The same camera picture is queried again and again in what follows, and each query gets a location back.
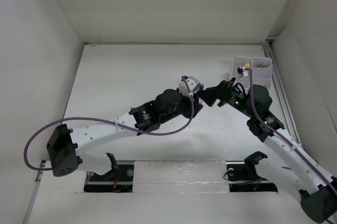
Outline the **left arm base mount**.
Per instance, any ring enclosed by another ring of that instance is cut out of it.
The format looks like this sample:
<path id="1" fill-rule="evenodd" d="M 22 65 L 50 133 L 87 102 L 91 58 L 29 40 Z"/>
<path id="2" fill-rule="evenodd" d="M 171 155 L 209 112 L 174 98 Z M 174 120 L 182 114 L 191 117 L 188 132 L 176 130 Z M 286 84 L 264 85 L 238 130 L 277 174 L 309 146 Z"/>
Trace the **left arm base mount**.
<path id="1" fill-rule="evenodd" d="M 131 193 L 133 192 L 134 161 L 117 161 L 113 154 L 107 154 L 111 169 L 103 175 L 88 172 L 84 192 L 88 193 Z"/>

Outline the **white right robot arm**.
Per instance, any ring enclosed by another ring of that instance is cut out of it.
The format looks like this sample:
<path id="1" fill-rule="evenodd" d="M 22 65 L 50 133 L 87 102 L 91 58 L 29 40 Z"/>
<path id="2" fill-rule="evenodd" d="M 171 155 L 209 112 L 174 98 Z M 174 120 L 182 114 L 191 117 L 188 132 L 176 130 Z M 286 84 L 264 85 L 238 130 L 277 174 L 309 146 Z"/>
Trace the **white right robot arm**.
<path id="1" fill-rule="evenodd" d="M 322 168 L 290 136 L 283 123 L 269 110 L 272 98 L 267 88 L 251 85 L 247 94 L 232 82 L 198 92 L 208 106 L 216 101 L 249 117 L 247 126 L 254 136 L 276 153 L 287 168 L 256 151 L 245 158 L 244 174 L 251 179 L 265 178 L 290 194 L 314 222 L 323 223 L 336 217 L 336 176 Z"/>

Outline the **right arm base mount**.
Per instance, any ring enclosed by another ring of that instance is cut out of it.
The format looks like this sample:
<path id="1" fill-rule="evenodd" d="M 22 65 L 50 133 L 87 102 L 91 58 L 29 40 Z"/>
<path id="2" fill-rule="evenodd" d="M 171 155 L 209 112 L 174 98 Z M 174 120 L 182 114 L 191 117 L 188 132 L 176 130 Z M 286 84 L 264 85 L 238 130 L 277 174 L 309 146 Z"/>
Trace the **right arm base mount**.
<path id="1" fill-rule="evenodd" d="M 223 179 L 229 182 L 230 192 L 278 192 L 277 186 L 260 177 L 255 166 L 267 155 L 256 151 L 243 161 L 227 161 Z"/>

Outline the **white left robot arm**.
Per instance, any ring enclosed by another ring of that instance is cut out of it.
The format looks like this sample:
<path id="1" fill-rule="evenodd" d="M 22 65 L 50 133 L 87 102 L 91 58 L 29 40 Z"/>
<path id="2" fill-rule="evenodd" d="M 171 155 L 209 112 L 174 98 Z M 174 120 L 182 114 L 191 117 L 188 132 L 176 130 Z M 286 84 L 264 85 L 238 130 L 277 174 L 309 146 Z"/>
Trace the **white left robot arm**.
<path id="1" fill-rule="evenodd" d="M 72 130 L 66 124 L 61 124 L 55 128 L 46 145 L 53 175 L 62 177 L 80 169 L 112 180 L 117 175 L 112 154 L 106 153 L 102 159 L 98 159 L 89 152 L 90 149 L 121 138 L 151 134 L 180 115 L 187 119 L 194 118 L 202 107 L 197 96 L 190 98 L 178 90 L 167 89 L 155 100 L 107 123 Z"/>

